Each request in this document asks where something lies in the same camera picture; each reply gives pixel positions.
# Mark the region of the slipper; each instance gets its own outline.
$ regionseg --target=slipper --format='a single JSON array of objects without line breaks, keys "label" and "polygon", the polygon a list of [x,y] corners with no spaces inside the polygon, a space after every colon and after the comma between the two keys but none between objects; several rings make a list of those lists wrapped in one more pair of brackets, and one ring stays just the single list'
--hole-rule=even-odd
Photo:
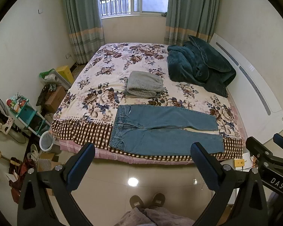
[{"label": "slipper", "polygon": [[150,203],[150,206],[158,206],[162,207],[166,201],[166,197],[162,193],[157,193],[154,197],[152,202]]},{"label": "slipper", "polygon": [[27,153],[27,159],[32,159],[35,163],[37,163],[37,159],[32,153]]},{"label": "slipper", "polygon": [[37,149],[37,146],[35,144],[32,144],[30,146],[30,152],[32,153],[33,151],[36,151],[38,153],[38,149]]},{"label": "slipper", "polygon": [[144,208],[145,205],[143,203],[143,201],[141,200],[141,198],[138,195],[133,195],[130,200],[130,206],[133,208],[137,207],[137,208]]}]

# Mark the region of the floral bedsheet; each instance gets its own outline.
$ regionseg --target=floral bedsheet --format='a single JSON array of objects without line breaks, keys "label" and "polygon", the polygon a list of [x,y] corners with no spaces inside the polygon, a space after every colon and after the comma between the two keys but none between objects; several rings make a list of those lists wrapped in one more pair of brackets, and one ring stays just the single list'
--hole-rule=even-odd
[{"label": "floral bedsheet", "polygon": [[[143,43],[102,46],[80,73],[55,113],[52,124],[54,137],[73,140],[79,145],[92,142],[97,148],[122,153],[109,147],[118,105],[176,106],[215,115],[219,131],[210,133],[220,133],[226,140],[225,152],[216,154],[216,157],[240,158],[243,142],[228,99],[207,92],[200,86],[172,82],[168,76],[167,47]],[[124,85],[133,70],[160,76],[164,80],[163,94],[149,99],[126,97]]]}]

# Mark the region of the green bag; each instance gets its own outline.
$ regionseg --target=green bag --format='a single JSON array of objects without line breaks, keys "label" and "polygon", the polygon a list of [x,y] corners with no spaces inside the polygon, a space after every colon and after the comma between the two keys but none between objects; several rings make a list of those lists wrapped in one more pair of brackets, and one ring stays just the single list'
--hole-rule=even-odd
[{"label": "green bag", "polygon": [[46,76],[48,76],[49,73],[52,72],[53,70],[55,70],[55,69],[53,68],[53,69],[51,69],[50,71],[41,72],[41,73],[39,74],[39,77],[41,77],[42,79],[44,79],[44,78],[45,78]]}]

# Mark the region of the yellow box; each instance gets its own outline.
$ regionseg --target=yellow box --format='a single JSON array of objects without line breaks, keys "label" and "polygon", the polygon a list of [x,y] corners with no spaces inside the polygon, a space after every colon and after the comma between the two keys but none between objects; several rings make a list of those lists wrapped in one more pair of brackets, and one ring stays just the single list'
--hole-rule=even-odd
[{"label": "yellow box", "polygon": [[244,159],[235,159],[234,166],[235,167],[244,167],[245,161]]},{"label": "yellow box", "polygon": [[67,81],[69,81],[71,84],[74,83],[73,76],[70,72],[70,69],[68,65],[60,66],[55,69],[62,77],[64,77]]}]

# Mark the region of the folded gray blanket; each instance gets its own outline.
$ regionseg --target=folded gray blanket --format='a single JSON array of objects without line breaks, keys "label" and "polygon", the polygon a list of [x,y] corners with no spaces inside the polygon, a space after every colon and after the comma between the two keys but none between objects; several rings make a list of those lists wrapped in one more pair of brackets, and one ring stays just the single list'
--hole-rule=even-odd
[{"label": "folded gray blanket", "polygon": [[160,96],[164,91],[161,77],[143,71],[132,71],[126,86],[126,93],[143,98]]}]

